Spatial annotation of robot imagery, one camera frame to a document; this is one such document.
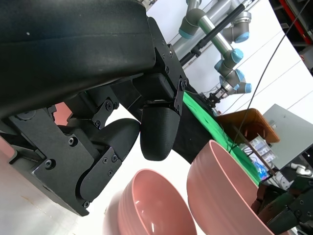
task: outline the green cloth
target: green cloth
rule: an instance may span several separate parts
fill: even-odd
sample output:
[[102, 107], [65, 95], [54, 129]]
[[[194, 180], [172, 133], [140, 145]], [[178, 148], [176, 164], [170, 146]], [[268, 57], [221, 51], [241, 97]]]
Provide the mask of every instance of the green cloth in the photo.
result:
[[[233, 141], [217, 124], [217, 122], [187, 93], [184, 94], [183, 101], [199, 122], [207, 129], [208, 132], [211, 133], [214, 140], [229, 151]], [[247, 157], [247, 155], [239, 147], [235, 147], [230, 154], [249, 175], [252, 181], [258, 185], [261, 179], [258, 175], [257, 169], [250, 161], [249, 157]]]

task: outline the bowl rim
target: bowl rim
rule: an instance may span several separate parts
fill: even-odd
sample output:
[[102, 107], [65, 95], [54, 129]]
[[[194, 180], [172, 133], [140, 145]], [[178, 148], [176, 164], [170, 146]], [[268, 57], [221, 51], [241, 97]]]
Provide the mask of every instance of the bowl rim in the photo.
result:
[[173, 185], [171, 182], [169, 182], [163, 175], [161, 175], [160, 173], [156, 172], [155, 170], [147, 169], [147, 168], [141, 169], [141, 170], [137, 171], [137, 173], [134, 175], [134, 177], [133, 177], [133, 179], [132, 179], [132, 198], [133, 198], [133, 204], [134, 204], [134, 207], [135, 207], [137, 216], [138, 216], [138, 218], [139, 218], [139, 220], [140, 220], [140, 222], [141, 222], [141, 224], [142, 224], [144, 230], [146, 231], [146, 233], [147, 233], [148, 235], [150, 235], [150, 233], [149, 233], [149, 231], [148, 231], [146, 225], [144, 224], [144, 222], [143, 222], [143, 220], [142, 220], [142, 218], [141, 218], [141, 216], [140, 216], [140, 213], [139, 213], [139, 211], [138, 211], [138, 209], [137, 209], [137, 206], [136, 206], [136, 204], [135, 204], [135, 196], [134, 196], [134, 182], [135, 182], [135, 179], [136, 179], [137, 175], [138, 175], [139, 173], [143, 172], [143, 171], [149, 171], [149, 172], [151, 172], [151, 173], [154, 173], [154, 174], [160, 176], [166, 183], [168, 183], [168, 184], [172, 187], [174, 193], [177, 194], [179, 200], [181, 200], [181, 201], [184, 203], [185, 208], [187, 209], [187, 211], [188, 211], [188, 213], [189, 213], [189, 215], [190, 215], [190, 217], [191, 217], [192, 224], [193, 224], [193, 229], [194, 229], [194, 232], [195, 232], [195, 235], [196, 235], [196, 234], [197, 234], [197, 228], [196, 228], [196, 224], [195, 224], [195, 220], [194, 220], [194, 218], [193, 218], [193, 215], [192, 215], [192, 213], [191, 213], [191, 211], [190, 211], [190, 209], [189, 209], [188, 203], [185, 202], [185, 200], [183, 199], [183, 197], [181, 196], [181, 194], [177, 191], [177, 189], [174, 187], [174, 185]]
[[226, 174], [226, 172], [224, 171], [224, 168], [222, 167], [220, 161], [218, 160], [215, 152], [213, 151], [212, 148], [212, 143], [218, 145], [225, 153], [227, 153], [231, 159], [231, 161], [233, 161], [235, 164], [238, 165], [238, 167], [241, 168], [241, 170], [247, 175], [248, 179], [250, 179], [249, 175], [244, 171], [244, 169], [235, 161], [235, 159], [233, 158], [233, 156], [226, 151], [226, 149], [224, 149], [219, 143], [217, 143], [215, 140], [210, 140], [209, 141], [209, 146], [211, 148], [211, 152], [217, 162], [217, 164], [220, 166], [220, 169], [222, 170], [222, 172], [224, 173], [224, 176], [226, 177], [226, 179], [228, 180], [228, 182], [230, 183], [230, 185], [232, 186], [232, 188], [236, 191], [237, 195], [241, 198], [241, 200], [243, 201], [243, 203], [249, 208], [249, 210], [251, 211], [251, 213], [254, 215], [254, 217], [257, 218], [257, 220], [262, 223], [265, 227], [265, 229], [267, 229], [267, 231], [269, 232], [269, 235], [274, 235], [274, 233], [266, 226], [266, 224], [263, 223], [263, 221], [258, 217], [258, 215], [252, 210], [252, 208], [248, 205], [248, 203], [244, 200], [244, 198], [241, 196], [241, 194], [238, 192], [238, 190], [236, 189], [236, 187], [234, 186], [234, 184], [232, 183], [232, 181], [230, 180], [230, 178], [228, 177], [228, 175]]

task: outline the black pole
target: black pole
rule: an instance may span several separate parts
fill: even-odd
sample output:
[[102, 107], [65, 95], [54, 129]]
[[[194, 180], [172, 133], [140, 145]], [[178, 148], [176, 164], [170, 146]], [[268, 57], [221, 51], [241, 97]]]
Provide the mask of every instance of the black pole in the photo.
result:
[[184, 66], [191, 60], [195, 55], [200, 55], [200, 49], [205, 47], [208, 42], [210, 42], [219, 32], [221, 32], [229, 23], [231, 23], [240, 13], [242, 13], [245, 8], [245, 1], [236, 7], [224, 20], [222, 20], [211, 32], [209, 32], [204, 38], [202, 38], [192, 50], [186, 54], [181, 60], [181, 66]]

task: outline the screw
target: screw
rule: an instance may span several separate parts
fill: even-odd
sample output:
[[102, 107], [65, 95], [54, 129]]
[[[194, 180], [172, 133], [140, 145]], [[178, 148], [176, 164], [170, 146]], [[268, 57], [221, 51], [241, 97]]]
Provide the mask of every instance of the screw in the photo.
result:
[[113, 108], [112, 104], [111, 104], [110, 102], [107, 102], [107, 104], [106, 104], [106, 109], [107, 109], [108, 111], [111, 111], [112, 108]]
[[118, 109], [118, 107], [119, 107], [119, 103], [115, 102], [114, 103], [114, 109]]
[[46, 168], [46, 169], [50, 169], [51, 167], [52, 167], [52, 161], [49, 159], [49, 160], [47, 160], [46, 163], [45, 163], [45, 168]]
[[69, 144], [69, 145], [73, 145], [73, 144], [74, 144], [74, 138], [73, 138], [73, 137], [72, 137], [72, 138], [69, 138], [68, 144]]
[[296, 215], [297, 217], [300, 217], [301, 214], [302, 214], [301, 211], [296, 211], [296, 212], [295, 212], [295, 215]]
[[112, 156], [112, 162], [116, 162], [117, 161], [117, 156], [114, 154], [113, 156]]
[[181, 89], [182, 91], [184, 91], [184, 90], [185, 90], [186, 85], [187, 85], [187, 81], [186, 81], [186, 80], [181, 81], [181, 82], [180, 82], [180, 89]]
[[84, 207], [85, 207], [85, 208], [88, 208], [89, 205], [90, 205], [90, 202], [89, 202], [89, 201], [84, 202]]

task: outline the pink bowl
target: pink bowl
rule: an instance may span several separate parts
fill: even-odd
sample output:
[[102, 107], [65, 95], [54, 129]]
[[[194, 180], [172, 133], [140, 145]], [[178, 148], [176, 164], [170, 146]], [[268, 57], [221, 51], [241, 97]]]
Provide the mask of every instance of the pink bowl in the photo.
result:
[[173, 185], [155, 171], [137, 172], [118, 207], [122, 235], [196, 235], [190, 211]]
[[207, 235], [272, 235], [250, 208], [257, 189], [215, 141], [197, 155], [187, 178], [191, 213]]

